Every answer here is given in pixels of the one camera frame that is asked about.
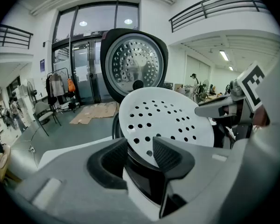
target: hole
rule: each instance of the hole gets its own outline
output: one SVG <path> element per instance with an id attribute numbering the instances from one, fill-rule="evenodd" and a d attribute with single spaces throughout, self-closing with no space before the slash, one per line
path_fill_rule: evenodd
<path id="1" fill-rule="evenodd" d="M 153 156 L 153 152 L 151 152 L 150 150 L 148 150 L 147 152 L 146 152 L 146 154 L 148 155 L 148 156 Z"/>

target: white table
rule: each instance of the white table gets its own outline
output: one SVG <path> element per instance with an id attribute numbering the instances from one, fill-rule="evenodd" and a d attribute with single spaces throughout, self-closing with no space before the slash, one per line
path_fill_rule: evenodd
<path id="1" fill-rule="evenodd" d="M 46 164 L 48 164 L 51 160 L 54 158 L 58 157 L 61 154 L 64 154 L 66 152 L 69 152 L 71 150 L 87 147 L 93 144 L 97 144 L 100 142 L 108 141 L 111 140 L 112 137 L 107 137 L 101 140 L 93 141 L 90 143 L 85 143 L 73 147 L 67 147 L 67 148 L 61 148 L 61 149 L 55 149 L 55 150 L 49 150 L 45 152 L 42 156 L 41 161 L 38 164 L 38 169 L 41 169 L 44 167 Z M 127 174 L 126 170 L 124 169 L 123 179 L 127 183 L 127 188 L 128 188 L 128 195 L 129 198 L 135 203 L 135 205 L 152 221 L 156 221 L 159 219 L 159 212 L 160 212 L 160 207 L 152 203 L 150 200 L 148 200 L 135 186 L 135 184 L 132 182 L 130 179 L 129 175 Z"/>

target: ceiling light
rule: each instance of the ceiling light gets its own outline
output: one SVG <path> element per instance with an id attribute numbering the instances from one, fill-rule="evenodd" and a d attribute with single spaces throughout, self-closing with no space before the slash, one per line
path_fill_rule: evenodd
<path id="1" fill-rule="evenodd" d="M 220 53 L 223 56 L 225 61 L 229 61 L 227 55 L 225 54 L 225 51 L 221 50 Z"/>
<path id="2" fill-rule="evenodd" d="M 82 22 L 80 22 L 79 24 L 80 24 L 81 27 L 87 26 L 87 22 L 85 22 L 85 21 L 82 21 Z"/>
<path id="3" fill-rule="evenodd" d="M 129 25 L 129 24 L 132 24 L 132 23 L 133 23 L 133 21 L 132 21 L 131 19 L 126 19 L 126 20 L 125 20 L 125 24 L 128 24 L 128 25 Z"/>

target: chair leg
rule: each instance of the chair leg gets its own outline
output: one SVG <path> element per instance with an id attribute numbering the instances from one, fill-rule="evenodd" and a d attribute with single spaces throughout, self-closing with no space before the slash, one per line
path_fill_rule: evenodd
<path id="1" fill-rule="evenodd" d="M 47 136 L 49 136 L 48 133 L 47 133 L 47 131 L 44 129 L 44 127 L 42 126 L 41 123 L 40 123 L 40 125 L 41 125 L 42 129 L 44 130 L 44 132 L 47 134 Z"/>
<path id="2" fill-rule="evenodd" d="M 56 120 L 58 121 L 59 125 L 61 126 L 61 124 L 60 124 L 59 120 L 57 119 L 56 115 L 53 114 L 53 116 L 55 116 Z"/>
<path id="3" fill-rule="evenodd" d="M 53 116 L 53 119 L 54 119 L 54 121 L 55 121 L 55 124 L 57 124 L 57 122 L 56 122 L 56 120 L 55 120 L 55 118 L 54 118 L 54 115 L 52 115 Z"/>

